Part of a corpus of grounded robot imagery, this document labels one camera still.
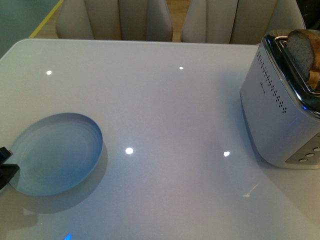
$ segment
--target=blue glass plate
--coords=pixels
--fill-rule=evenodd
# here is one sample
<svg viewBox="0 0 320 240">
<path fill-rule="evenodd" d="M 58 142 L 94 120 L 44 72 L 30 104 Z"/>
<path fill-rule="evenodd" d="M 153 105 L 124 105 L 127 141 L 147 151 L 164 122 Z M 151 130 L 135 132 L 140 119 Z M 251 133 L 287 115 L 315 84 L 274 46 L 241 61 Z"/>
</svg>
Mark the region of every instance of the blue glass plate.
<svg viewBox="0 0 320 240">
<path fill-rule="evenodd" d="M 28 127 L 10 148 L 8 164 L 20 171 L 10 184 L 19 192 L 48 196 L 83 181 L 98 163 L 103 137 L 99 126 L 77 113 L 60 113 Z"/>
</svg>

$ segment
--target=white chair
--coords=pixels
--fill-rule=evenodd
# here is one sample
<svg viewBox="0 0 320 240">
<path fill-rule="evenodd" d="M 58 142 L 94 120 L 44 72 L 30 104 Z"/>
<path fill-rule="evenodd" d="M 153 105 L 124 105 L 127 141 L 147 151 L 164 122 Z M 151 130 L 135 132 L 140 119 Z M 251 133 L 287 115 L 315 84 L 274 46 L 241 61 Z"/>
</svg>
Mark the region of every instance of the white chair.
<svg viewBox="0 0 320 240">
<path fill-rule="evenodd" d="M 254 45 L 278 29 L 306 29 L 296 0 L 191 0 L 181 41 Z"/>
<path fill-rule="evenodd" d="M 62 39 L 172 41 L 166 0 L 64 0 L 56 20 Z"/>
</svg>

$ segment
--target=toaster button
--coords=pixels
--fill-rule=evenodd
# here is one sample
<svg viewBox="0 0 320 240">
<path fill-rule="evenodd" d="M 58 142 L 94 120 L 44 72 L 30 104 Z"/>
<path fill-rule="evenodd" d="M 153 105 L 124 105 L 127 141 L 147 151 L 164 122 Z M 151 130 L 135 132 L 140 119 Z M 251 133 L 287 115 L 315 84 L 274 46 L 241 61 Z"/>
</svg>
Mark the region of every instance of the toaster button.
<svg viewBox="0 0 320 240">
<path fill-rule="evenodd" d="M 311 157 L 313 157 L 315 154 L 314 153 L 307 153 L 305 156 L 307 157 L 307 158 L 311 158 Z"/>
</svg>

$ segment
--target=silver toaster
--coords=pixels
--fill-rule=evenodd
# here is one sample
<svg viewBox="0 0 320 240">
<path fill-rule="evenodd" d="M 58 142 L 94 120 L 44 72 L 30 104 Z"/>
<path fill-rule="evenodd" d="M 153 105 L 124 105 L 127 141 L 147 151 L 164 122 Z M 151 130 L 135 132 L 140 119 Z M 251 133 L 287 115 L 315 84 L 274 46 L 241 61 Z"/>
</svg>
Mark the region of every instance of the silver toaster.
<svg viewBox="0 0 320 240">
<path fill-rule="evenodd" d="M 320 91 L 302 80 L 287 35 L 266 35 L 240 90 L 254 147 L 272 165 L 320 168 Z"/>
</svg>

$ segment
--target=brand logo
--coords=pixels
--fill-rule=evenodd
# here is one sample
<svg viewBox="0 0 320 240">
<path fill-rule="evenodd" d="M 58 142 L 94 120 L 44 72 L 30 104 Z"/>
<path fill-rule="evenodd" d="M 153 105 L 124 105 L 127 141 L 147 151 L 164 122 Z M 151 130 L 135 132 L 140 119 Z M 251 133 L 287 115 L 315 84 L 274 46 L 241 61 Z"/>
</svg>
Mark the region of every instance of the brand logo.
<svg viewBox="0 0 320 240">
<path fill-rule="evenodd" d="M 263 93 L 266 94 L 266 91 L 265 91 L 265 89 L 264 89 L 264 84 L 262 83 L 262 81 L 260 82 L 260 85 L 261 85 L 261 88 L 262 88 Z"/>
</svg>

